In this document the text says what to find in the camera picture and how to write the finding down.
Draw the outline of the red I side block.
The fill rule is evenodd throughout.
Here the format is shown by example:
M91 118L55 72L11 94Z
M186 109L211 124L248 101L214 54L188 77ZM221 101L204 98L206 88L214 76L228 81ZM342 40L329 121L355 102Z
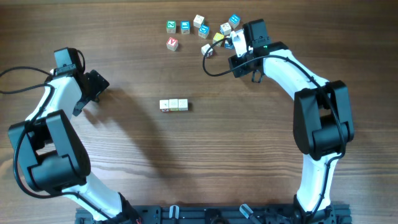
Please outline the red I side block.
M206 44L201 48L201 53L205 58L211 57L213 55L213 47L210 44Z

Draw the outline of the plain Z wooden block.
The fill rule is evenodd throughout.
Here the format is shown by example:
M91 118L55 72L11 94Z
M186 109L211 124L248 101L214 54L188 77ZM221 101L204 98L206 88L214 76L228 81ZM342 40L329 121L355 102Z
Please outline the plain Z wooden block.
M178 99L178 110L179 111L188 111L188 100L187 99Z

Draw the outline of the plain wooden green block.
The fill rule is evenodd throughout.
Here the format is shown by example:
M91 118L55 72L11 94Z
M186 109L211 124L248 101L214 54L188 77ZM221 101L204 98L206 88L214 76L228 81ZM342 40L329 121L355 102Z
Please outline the plain wooden green block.
M178 111L178 99L169 99L169 110L170 111Z

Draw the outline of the red A side block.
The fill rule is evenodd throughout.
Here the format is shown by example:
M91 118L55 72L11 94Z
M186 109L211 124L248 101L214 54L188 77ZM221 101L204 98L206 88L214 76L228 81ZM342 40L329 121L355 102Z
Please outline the red A side block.
M160 100L159 108L161 112L169 112L169 100Z

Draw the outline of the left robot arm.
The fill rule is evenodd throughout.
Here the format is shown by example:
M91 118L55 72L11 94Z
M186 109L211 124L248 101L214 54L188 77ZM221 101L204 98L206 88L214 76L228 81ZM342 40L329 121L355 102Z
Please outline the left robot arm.
M17 185L34 198L66 197L79 204L77 223L142 223L122 194L92 173L88 153L70 122L89 102L99 101L109 82L96 70L85 71L78 49L65 47L54 57L57 66L41 84L45 92L36 109L8 130Z

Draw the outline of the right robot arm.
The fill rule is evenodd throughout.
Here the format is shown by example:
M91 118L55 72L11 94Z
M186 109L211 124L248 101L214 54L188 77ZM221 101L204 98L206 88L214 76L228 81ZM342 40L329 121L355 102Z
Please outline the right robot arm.
M295 195L298 221L313 223L331 216L330 187L336 164L354 138L348 88L330 82L300 63L282 42L272 43L264 20L246 23L227 39L235 77L259 72L278 83L294 101L293 135L303 154L300 187Z

